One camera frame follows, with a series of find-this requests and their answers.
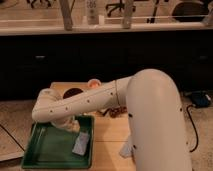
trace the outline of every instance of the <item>small black dot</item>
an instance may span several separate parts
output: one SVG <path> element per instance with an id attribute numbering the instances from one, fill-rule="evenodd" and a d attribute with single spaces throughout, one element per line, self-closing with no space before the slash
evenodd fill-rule
<path id="1" fill-rule="evenodd" d="M 132 117 L 133 117 L 133 116 L 132 116 L 132 114 L 130 114 L 130 113 L 129 113 L 128 115 L 129 115 L 129 117 L 130 117 L 130 118 L 132 118 Z"/>

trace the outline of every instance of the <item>floor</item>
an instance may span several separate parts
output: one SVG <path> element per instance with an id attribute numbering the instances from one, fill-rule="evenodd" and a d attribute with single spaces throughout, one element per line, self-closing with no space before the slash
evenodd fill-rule
<path id="1" fill-rule="evenodd" d="M 188 99 L 182 98 L 184 110 L 190 104 Z M 31 110 L 35 100 L 25 101 L 1 101 L 0 124 L 26 148 L 32 124 Z M 192 165 L 195 171 L 213 170 L 213 105 L 208 108 L 191 109 L 192 117 L 197 126 L 200 143 L 198 149 L 191 154 Z M 191 122 L 185 113 L 186 129 L 189 147 L 195 143 L 195 134 Z M 0 129 L 0 157 L 5 154 L 22 152 L 14 141 Z M 1 171 L 22 171 L 21 159 L 0 162 Z"/>

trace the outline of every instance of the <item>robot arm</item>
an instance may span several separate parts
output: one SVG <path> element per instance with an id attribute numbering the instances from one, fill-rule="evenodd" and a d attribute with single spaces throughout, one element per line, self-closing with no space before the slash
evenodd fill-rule
<path id="1" fill-rule="evenodd" d="M 36 122 L 52 122 L 70 115 L 126 105 L 126 88 L 130 77 L 118 79 L 79 95 L 62 99 L 52 89 L 39 93 L 32 112 Z"/>
<path id="2" fill-rule="evenodd" d="M 127 106 L 137 171 L 192 171 L 179 92 L 165 73 L 147 69 L 62 100 L 51 89 L 39 94 L 37 122 Z"/>

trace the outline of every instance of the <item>glass panel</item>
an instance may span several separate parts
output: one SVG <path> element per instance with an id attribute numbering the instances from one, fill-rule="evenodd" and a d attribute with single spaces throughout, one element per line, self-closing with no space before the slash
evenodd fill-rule
<path id="1" fill-rule="evenodd" d="M 149 0 L 135 1 L 133 22 L 183 23 L 202 22 L 212 9 L 212 0 Z"/>
<path id="2" fill-rule="evenodd" d="M 70 32 L 123 30 L 124 3 L 127 0 L 67 1 L 71 12 L 67 10 L 63 15 L 69 17 L 71 13 L 73 29 L 70 29 Z M 153 26 L 157 28 L 158 24 L 175 24 L 159 27 L 160 29 L 167 29 L 168 27 L 175 29 L 175 27 L 179 27 L 176 24 L 191 24 L 192 21 L 196 21 L 196 28 L 204 27 L 200 21 L 213 8 L 211 1 L 134 0 L 132 26 L 129 31 L 134 31 L 135 28 L 141 31 L 149 30 Z M 62 0 L 0 0 L 0 29 L 24 28 L 27 30 L 33 28 L 41 31 L 46 29 L 47 32 L 51 30 L 64 31 L 66 29 L 64 29 L 60 2 Z M 97 16 L 99 24 L 88 24 L 88 22 L 93 21 L 92 19 L 95 16 Z"/>
<path id="3" fill-rule="evenodd" d="M 0 28 L 63 26 L 56 0 L 0 0 Z"/>

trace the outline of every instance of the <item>bottle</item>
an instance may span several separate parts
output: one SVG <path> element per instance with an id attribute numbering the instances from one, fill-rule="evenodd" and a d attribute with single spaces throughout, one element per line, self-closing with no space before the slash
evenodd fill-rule
<path id="1" fill-rule="evenodd" d="M 89 25 L 99 24 L 98 6 L 96 0 L 86 0 L 86 17 Z"/>

